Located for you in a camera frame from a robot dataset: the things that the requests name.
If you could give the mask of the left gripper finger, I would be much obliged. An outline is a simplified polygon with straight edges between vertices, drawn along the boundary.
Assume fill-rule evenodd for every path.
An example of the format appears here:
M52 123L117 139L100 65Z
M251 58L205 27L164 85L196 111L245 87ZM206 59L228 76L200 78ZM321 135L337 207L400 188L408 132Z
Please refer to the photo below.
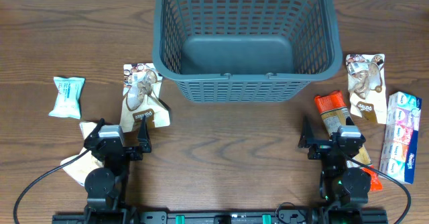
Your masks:
M99 132L102 126L105 125L105 120L101 118L97 123L85 121L84 122L84 140L96 139L99 137Z
M143 153L151 153L151 140L147 130L147 117L144 115L141 120L139 133L137 135L139 146Z

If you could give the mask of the orange pasta packet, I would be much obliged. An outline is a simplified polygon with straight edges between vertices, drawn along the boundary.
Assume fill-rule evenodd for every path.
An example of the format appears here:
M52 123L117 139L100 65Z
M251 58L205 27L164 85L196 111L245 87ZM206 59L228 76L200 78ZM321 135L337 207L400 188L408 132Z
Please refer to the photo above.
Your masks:
M337 132L341 125L346 125L347 120L353 120L351 114L344 102L343 94L341 91L333 91L329 95L321 97L316 95L314 98L317 109L320 113L324 126L329 135L332 135L334 132ZM367 168L359 166L353 162L347 161L347 166L350 167L359 167L363 171L367 172L371 176L371 188L370 191L383 190L383 185L378 177L378 175Z

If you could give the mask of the brown snack pouch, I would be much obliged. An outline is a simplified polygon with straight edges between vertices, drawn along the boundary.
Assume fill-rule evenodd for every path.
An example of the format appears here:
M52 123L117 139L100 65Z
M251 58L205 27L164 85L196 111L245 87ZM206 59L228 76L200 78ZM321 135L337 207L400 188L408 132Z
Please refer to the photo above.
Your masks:
M146 120L150 128L170 125L168 108L159 100L163 76L152 63L123 66L123 102L120 126L124 132L136 131Z
M385 54L348 54L350 113L370 122L386 124Z

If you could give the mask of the beige paper bag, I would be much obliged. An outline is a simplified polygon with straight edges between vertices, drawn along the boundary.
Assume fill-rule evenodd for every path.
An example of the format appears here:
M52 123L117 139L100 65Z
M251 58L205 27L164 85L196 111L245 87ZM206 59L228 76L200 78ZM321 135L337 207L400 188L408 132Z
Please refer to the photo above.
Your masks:
M84 139L92 132L92 130L97 126L94 122L82 121L79 124L82 136ZM83 157L79 158L75 162L63 167L65 173L67 173L71 178L73 178L81 186L84 186L86 177L90 172L97 168L102 168L104 164L96 159L91 152L86 153Z

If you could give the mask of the Kleenex tissue multipack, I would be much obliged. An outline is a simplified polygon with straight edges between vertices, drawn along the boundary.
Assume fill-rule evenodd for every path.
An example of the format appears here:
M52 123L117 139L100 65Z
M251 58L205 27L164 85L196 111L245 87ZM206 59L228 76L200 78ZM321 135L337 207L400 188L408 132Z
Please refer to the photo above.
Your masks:
M398 91L389 96L385 139L379 171L403 184L413 184L422 100Z

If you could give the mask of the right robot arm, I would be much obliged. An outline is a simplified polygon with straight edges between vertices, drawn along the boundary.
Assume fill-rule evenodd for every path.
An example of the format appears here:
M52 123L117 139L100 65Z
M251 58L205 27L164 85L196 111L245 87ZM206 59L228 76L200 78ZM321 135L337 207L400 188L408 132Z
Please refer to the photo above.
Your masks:
M341 125L329 139L317 139L305 117L299 148L308 149L308 159L320 160L319 192L326 201L308 212L307 223L362 223L361 207L368 203L371 175L361 168L347 166L366 139L356 125Z

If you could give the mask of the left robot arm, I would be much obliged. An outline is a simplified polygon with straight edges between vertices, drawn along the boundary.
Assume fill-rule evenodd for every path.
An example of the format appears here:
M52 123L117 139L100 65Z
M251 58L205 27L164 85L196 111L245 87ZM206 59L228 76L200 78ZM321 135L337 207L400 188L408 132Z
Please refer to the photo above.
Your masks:
M137 146L125 147L121 126L106 125L104 119L100 119L85 138L84 147L103 164L85 178L85 223L140 222L137 209L125 203L125 191L130 163L142 160L144 153L151 152L146 117L141 120L137 140Z

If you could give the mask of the mint toilet tissue wipes pack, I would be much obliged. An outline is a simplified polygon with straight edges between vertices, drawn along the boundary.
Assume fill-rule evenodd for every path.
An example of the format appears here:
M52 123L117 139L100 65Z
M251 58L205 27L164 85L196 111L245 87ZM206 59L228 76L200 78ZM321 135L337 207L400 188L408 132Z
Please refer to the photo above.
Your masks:
M74 118L80 119L80 105L79 98L84 86L85 78L70 77L62 78L59 76L54 77L54 83L58 89L58 96L54 104L54 108L49 116L61 118Z

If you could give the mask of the grey plastic basket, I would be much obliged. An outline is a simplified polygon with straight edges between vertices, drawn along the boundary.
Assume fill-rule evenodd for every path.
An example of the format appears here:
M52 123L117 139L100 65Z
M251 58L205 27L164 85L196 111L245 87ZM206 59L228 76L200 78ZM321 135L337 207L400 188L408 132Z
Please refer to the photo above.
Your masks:
M333 77L333 0L156 0L152 60L190 101L287 101Z

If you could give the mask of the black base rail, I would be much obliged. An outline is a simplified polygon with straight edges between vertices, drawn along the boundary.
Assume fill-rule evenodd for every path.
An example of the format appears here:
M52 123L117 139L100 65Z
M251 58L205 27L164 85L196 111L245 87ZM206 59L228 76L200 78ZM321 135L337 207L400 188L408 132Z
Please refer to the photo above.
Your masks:
M232 213L167 213L142 212L129 216L125 213L88 213L81 215L54 215L53 223L139 223L139 224L223 224L223 223L387 223L384 210L335 210L327 215L310 209L281 209L276 212Z

